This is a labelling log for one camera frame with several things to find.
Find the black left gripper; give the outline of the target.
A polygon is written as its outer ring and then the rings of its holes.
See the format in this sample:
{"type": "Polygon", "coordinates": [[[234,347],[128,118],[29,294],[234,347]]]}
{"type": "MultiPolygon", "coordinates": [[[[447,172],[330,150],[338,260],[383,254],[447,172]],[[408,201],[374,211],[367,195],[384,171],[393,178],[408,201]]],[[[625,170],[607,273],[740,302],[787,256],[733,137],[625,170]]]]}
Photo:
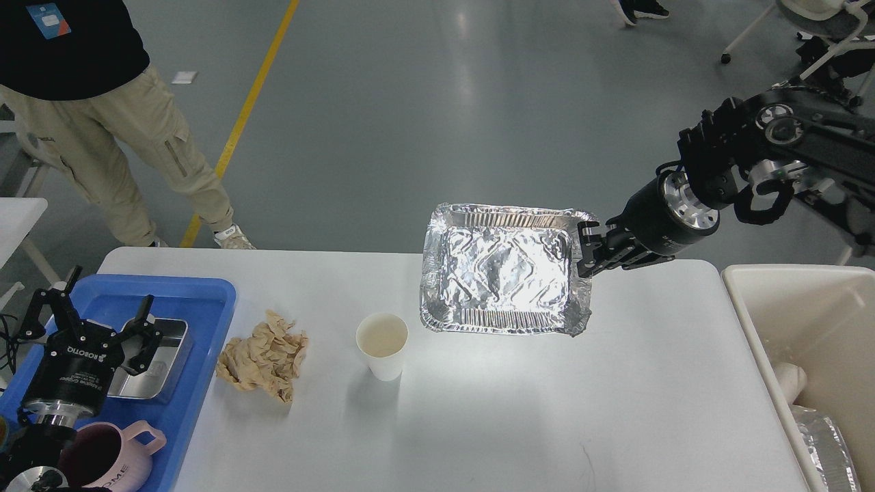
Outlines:
{"type": "Polygon", "coordinates": [[[129,376],[143,374],[151,365],[163,340],[156,318],[150,314],[153,295],[142,299],[137,314],[118,335],[112,329],[87,329],[70,293],[82,267],[75,266],[64,282],[32,294],[20,323],[18,340],[37,340],[46,334],[40,322],[48,306],[57,332],[48,336],[44,356],[24,395],[24,408],[32,413],[54,402],[79,408],[79,417],[97,416],[103,408],[116,368],[129,376]]]}

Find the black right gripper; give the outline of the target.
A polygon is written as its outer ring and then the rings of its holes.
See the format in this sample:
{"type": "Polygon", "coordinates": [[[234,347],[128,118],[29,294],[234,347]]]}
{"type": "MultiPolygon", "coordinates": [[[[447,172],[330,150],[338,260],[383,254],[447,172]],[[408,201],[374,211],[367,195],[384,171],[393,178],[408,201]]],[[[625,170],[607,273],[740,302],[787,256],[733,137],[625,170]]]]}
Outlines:
{"type": "Polygon", "coordinates": [[[600,225],[578,222],[578,277],[592,278],[622,265],[635,269],[668,262],[712,236],[720,215],[694,195],[685,172],[663,171],[626,202],[619,226],[608,225],[606,232],[597,232],[600,225]]]}

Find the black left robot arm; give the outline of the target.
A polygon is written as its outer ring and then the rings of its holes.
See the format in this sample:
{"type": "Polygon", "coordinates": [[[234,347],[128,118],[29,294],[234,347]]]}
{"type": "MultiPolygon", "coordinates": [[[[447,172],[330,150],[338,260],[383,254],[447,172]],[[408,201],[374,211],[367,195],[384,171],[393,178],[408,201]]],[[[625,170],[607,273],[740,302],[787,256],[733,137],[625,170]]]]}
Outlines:
{"type": "Polygon", "coordinates": [[[147,371],[165,336],[151,317],[150,294],[122,332],[81,318],[71,299],[81,271],[75,266],[65,281],[35,290],[13,337],[44,344],[16,411],[22,433],[2,454],[3,491],[24,490],[25,483],[34,491],[67,489],[57,464],[74,442],[75,423],[100,413],[116,371],[147,371]]]}

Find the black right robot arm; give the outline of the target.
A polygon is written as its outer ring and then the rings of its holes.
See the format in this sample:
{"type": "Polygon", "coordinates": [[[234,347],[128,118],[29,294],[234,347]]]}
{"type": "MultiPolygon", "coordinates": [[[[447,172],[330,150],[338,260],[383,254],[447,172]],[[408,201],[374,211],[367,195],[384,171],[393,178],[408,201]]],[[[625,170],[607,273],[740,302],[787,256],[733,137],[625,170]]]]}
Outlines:
{"type": "Polygon", "coordinates": [[[712,236],[720,212],[764,226],[797,200],[837,228],[853,256],[873,256],[873,120],[821,90],[774,87],[731,97],[680,131],[678,160],[597,232],[578,224],[578,276],[664,264],[712,236]]]}

